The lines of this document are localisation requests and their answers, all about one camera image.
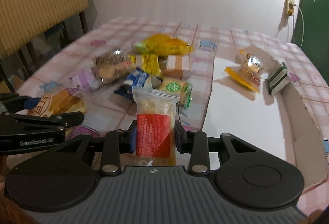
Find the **purple wafer snack packet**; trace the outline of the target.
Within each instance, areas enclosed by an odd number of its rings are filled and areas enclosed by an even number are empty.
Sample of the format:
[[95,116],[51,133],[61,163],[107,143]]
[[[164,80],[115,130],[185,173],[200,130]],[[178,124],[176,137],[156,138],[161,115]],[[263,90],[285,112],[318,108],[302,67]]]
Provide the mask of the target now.
[[100,81],[96,78],[93,68],[83,68],[69,77],[72,86],[85,93],[93,93],[100,88]]

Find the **green white snack packet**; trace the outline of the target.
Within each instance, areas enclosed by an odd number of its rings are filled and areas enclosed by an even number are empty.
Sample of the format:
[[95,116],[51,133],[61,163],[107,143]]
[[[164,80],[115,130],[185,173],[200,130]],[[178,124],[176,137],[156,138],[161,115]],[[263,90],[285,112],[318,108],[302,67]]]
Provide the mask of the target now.
[[276,95],[289,83],[288,71],[284,62],[279,63],[270,72],[267,78],[269,95]]

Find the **red label clear snack packet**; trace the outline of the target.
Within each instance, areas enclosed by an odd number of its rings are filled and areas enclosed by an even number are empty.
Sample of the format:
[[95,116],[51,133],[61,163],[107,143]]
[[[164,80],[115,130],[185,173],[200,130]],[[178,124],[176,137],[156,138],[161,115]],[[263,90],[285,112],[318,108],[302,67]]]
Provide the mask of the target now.
[[144,87],[132,88],[137,104],[136,164],[175,166],[175,117],[180,96]]

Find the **yellow small snack packet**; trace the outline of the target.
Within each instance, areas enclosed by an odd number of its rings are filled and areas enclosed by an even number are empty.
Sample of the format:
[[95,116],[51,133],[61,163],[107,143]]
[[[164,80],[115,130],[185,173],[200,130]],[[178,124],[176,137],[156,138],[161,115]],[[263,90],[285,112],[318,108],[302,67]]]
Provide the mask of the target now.
[[155,54],[128,55],[131,62],[138,68],[150,75],[159,76],[161,69],[158,62],[158,56]]

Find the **beige round-logo pastry bag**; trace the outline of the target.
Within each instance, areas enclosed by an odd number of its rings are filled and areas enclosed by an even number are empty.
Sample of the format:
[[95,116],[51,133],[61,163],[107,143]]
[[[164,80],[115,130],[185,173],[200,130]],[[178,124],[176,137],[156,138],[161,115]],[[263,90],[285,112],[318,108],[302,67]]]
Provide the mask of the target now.
[[46,92],[37,105],[28,111],[29,116],[49,118],[63,113],[87,112],[82,92],[76,87],[57,86]]

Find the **yellow-sealed egg yolk pastry packet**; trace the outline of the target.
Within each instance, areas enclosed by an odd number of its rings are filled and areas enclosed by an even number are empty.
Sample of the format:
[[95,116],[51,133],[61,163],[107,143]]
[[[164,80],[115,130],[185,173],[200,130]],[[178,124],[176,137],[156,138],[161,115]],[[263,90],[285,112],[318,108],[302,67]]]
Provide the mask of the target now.
[[264,70],[261,60],[245,50],[240,50],[237,57],[241,60],[240,66],[227,66],[224,71],[241,86],[260,93],[261,75]]

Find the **orange yellow crinkly snack bag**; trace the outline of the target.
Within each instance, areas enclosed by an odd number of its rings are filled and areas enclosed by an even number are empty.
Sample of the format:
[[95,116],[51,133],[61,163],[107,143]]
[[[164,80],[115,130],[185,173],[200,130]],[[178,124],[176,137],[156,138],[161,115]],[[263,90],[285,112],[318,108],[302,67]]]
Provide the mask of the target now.
[[149,53],[154,53],[160,57],[188,55],[193,50],[193,47],[189,43],[166,34],[152,35],[144,39],[141,43]]

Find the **green wooden door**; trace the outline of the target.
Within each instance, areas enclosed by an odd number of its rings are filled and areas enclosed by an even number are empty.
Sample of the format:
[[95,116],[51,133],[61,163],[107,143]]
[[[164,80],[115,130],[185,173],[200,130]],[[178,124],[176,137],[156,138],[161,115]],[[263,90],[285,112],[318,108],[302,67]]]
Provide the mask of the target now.
[[314,63],[328,59],[328,0],[300,0],[303,16],[298,16],[294,42]]

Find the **green label cracker packet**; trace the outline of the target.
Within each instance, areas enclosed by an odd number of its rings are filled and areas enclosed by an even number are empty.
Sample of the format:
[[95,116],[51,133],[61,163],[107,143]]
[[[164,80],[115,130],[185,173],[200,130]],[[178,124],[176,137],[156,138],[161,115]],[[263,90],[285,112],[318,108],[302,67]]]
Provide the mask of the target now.
[[158,89],[179,95],[180,105],[184,108],[189,108],[192,93],[192,85],[189,82],[174,78],[164,78]]

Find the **brown white boxy snack packet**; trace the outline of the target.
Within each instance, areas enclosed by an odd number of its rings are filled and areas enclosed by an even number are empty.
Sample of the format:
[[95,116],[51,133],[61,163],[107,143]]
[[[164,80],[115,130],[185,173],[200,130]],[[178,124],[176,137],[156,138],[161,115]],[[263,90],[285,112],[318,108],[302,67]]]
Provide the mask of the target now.
[[169,55],[166,62],[166,71],[190,71],[191,60],[189,55]]

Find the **yellow wall power socket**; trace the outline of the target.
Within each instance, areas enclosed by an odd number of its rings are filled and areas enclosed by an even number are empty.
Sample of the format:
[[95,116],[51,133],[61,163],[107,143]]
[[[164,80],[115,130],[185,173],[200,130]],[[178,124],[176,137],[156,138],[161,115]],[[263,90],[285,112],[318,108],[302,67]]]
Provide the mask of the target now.
[[295,0],[285,0],[285,13],[288,16],[292,16],[294,14],[294,6]]

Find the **light green snack packet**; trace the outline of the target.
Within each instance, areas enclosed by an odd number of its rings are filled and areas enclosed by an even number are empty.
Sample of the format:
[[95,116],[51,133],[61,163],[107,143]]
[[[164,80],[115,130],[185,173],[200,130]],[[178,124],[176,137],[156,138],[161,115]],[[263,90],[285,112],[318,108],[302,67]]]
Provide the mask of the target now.
[[132,50],[139,55],[149,54],[148,47],[143,42],[131,43]]

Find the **clear cookie packet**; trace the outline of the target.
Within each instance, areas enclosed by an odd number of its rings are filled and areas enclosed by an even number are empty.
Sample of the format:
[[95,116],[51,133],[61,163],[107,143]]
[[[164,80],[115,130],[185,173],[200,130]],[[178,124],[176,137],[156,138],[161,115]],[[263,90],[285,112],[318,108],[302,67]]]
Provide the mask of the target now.
[[113,49],[94,57],[96,76],[102,84],[110,84],[132,72],[136,65],[122,49]]

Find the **pink checkered tablecloth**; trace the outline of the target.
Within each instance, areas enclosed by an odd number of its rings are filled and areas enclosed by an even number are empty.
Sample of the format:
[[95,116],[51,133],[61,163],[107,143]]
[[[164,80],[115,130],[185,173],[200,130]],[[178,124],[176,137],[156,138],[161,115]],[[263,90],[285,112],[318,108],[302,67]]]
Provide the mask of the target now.
[[[328,85],[309,58],[295,44],[281,42],[259,32],[218,27],[190,26],[183,23],[160,24],[134,18],[112,19],[90,31],[55,55],[36,71],[18,90],[21,95],[42,96],[53,82],[64,82],[83,68],[90,68],[93,58],[108,50],[129,50],[131,43],[163,32],[193,46],[189,82],[193,87],[190,107],[181,112],[186,129],[202,129],[212,91],[214,59],[219,47],[238,51],[254,45],[284,62],[293,73],[292,83],[306,101],[311,117],[320,130],[328,167]],[[306,214],[328,206],[328,179],[306,189],[298,207]]]

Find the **wooden chair with woven cushion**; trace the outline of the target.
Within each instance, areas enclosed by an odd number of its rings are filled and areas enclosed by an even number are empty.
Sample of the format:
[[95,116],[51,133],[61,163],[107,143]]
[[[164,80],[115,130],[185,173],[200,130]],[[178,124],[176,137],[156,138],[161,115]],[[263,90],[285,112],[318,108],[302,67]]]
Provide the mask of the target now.
[[35,68],[39,68],[32,39],[57,24],[64,24],[73,15],[79,15],[86,34],[88,6],[88,0],[1,0],[1,59],[18,53],[22,64],[27,66],[22,52],[26,46]]

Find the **cardboard box with flaps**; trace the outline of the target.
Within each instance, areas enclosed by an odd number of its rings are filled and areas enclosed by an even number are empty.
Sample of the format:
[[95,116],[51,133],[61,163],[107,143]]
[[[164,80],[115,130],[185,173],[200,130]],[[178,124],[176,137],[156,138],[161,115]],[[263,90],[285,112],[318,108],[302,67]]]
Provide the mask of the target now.
[[214,59],[212,91],[202,130],[210,137],[231,133],[296,166],[310,189],[328,179],[322,136],[306,101],[293,83],[272,96],[261,77],[259,93],[249,91],[225,72],[239,66],[235,48],[219,47]]

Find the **blue snack packet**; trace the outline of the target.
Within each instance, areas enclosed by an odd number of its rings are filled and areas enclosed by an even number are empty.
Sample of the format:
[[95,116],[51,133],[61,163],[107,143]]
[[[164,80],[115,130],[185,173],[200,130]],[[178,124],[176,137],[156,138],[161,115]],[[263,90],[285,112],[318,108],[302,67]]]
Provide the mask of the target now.
[[157,89],[160,87],[162,82],[163,80],[160,77],[151,75],[140,68],[136,68],[125,78],[119,87],[114,90],[114,93],[133,101],[134,87]]

